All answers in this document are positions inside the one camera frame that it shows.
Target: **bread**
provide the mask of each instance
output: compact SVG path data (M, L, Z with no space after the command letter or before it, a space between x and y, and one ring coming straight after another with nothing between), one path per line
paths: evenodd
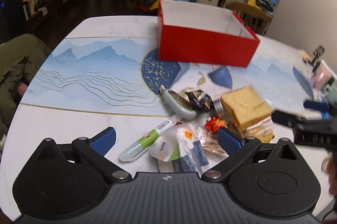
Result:
M231 114L241 132L267 118L273 111L260 99L252 86L225 93L220 101L222 107Z
M274 137L274 132L269 127L258 126L254 129L247 130L243 138L248 136L256 137L262 143L269 143Z

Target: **cable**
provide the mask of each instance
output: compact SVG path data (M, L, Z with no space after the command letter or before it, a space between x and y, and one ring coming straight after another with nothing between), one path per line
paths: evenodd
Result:
M331 214L333 210L334 210L334 209L331 209L330 211L328 211L328 212L323 216L322 221L324 221L324 219L325 219L329 214Z

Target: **barcode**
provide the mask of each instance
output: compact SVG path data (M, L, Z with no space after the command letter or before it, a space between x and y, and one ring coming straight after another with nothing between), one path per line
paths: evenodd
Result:
M167 125L171 124L171 121L165 121L162 125L158 126L158 130L161 131L162 129L164 129Z

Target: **green marker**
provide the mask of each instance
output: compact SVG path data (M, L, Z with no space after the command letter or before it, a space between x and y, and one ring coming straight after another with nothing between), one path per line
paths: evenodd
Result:
M181 120L180 115L175 114L171 116L168 120L150 131L146 136L139 138L139 140L122 151L118 157L119 160L122 162L136 160L147 151L163 131L173 127L179 120Z

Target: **green jacket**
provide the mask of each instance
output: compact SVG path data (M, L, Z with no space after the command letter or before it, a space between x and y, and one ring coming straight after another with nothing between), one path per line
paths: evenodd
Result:
M17 108L15 85L21 79L30 83L49 54L47 45L31 34L0 45L0 141L7 135Z

